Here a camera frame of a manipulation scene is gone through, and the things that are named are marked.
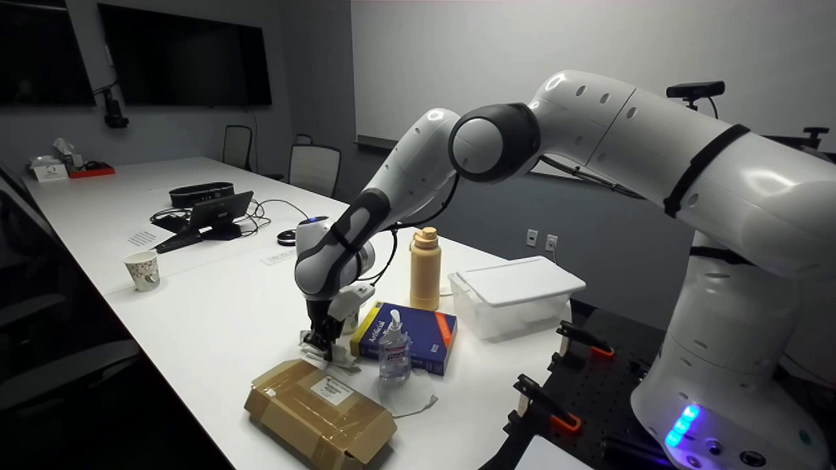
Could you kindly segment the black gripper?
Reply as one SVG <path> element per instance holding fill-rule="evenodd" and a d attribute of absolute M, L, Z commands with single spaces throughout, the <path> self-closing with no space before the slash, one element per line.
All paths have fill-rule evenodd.
<path fill-rule="evenodd" d="M 315 347 L 332 347 L 342 334 L 342 322 L 329 314 L 329 300 L 309 300 L 309 322 L 305 343 Z"/>

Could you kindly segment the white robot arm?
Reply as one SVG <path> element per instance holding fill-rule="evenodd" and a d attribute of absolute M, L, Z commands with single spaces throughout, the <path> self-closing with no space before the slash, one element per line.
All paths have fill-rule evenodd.
<path fill-rule="evenodd" d="M 687 278 L 631 409 L 678 468 L 829 470 L 815 419 L 777 382 L 801 289 L 836 268 L 836 168 L 616 79 L 560 71 L 534 99 L 435 107 L 338 221 L 298 228 L 296 284 L 328 355 L 370 240 L 453 178 L 507 180 L 545 156 L 616 184 L 692 233 Z"/>

